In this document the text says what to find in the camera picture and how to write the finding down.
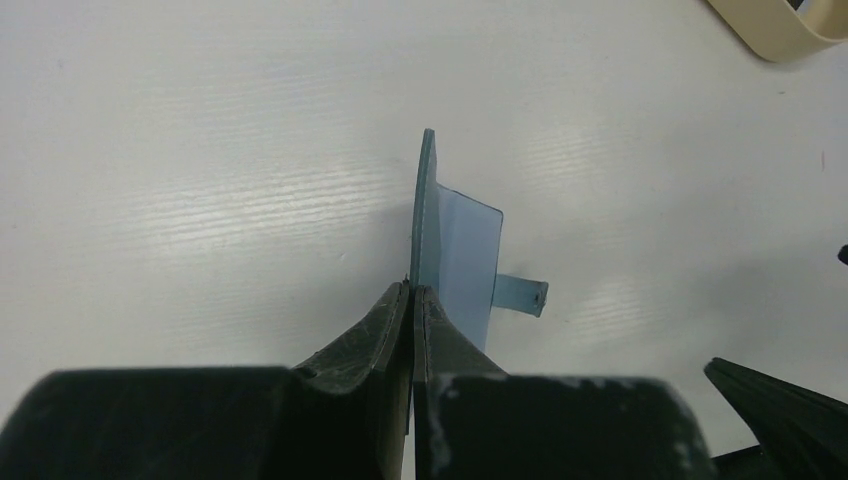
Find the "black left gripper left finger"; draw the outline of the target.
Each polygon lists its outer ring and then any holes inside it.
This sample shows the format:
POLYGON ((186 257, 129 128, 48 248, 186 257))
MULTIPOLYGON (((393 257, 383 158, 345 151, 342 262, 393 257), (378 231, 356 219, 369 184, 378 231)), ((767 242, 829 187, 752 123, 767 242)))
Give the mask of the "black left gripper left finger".
POLYGON ((293 367, 62 370, 1 433, 5 479, 396 479, 411 304, 390 285, 293 367))

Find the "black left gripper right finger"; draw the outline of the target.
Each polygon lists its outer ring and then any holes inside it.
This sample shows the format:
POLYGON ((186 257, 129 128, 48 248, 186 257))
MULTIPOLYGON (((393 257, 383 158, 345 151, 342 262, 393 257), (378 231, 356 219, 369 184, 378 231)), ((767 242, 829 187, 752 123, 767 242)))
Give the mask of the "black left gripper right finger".
POLYGON ((512 375, 413 301, 420 479, 714 479, 698 422, 653 378, 512 375))

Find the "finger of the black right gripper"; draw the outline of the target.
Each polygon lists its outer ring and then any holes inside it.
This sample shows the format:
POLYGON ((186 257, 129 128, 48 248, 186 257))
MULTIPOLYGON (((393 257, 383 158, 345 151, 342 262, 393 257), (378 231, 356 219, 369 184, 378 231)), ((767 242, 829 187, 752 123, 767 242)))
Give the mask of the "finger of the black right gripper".
POLYGON ((704 373, 758 444, 714 459, 721 479, 845 479, 847 404, 714 358, 704 373))

